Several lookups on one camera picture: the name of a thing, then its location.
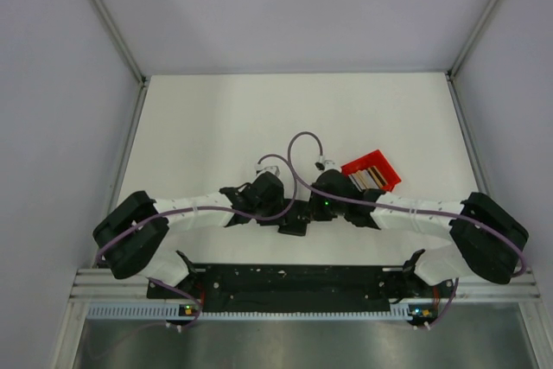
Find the black leather card holder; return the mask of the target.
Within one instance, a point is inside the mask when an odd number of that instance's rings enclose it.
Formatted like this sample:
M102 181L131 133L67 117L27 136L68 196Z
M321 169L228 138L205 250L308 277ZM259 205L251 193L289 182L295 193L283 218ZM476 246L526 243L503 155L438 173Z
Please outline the black leather card holder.
M285 221L278 226L277 232L288 236L305 237L310 222L309 213L300 210L290 210L285 216Z

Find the red plastic card tray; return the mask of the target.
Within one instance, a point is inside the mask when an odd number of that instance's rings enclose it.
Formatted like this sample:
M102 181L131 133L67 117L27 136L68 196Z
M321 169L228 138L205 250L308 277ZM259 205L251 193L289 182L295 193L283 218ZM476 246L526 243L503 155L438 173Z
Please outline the red plastic card tray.
M341 166L341 173L359 190L394 190L402 179L380 150L374 150Z

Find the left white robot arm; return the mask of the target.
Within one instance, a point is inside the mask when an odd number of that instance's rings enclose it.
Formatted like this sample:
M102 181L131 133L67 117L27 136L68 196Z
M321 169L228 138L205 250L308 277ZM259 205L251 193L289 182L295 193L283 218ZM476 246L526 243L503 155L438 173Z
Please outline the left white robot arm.
M160 199L136 191L93 230L98 256L119 280L142 276L160 280L176 296L190 295L196 285L192 263L175 242L193 229L225 228L256 221L285 227L301 217L305 206L294 191L284 196L277 174L265 170L252 183L182 199Z

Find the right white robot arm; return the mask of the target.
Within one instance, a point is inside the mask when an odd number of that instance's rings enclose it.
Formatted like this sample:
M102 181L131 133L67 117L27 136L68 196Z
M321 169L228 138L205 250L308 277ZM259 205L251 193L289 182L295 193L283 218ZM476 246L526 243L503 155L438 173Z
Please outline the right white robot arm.
M416 250L404 263L404 287L413 296L456 278L477 276L507 285L524 273L529 234L486 194L472 192L453 202L409 199L381 189L361 191L336 169L321 173L309 190L316 221L341 216L357 227L444 241L441 247Z

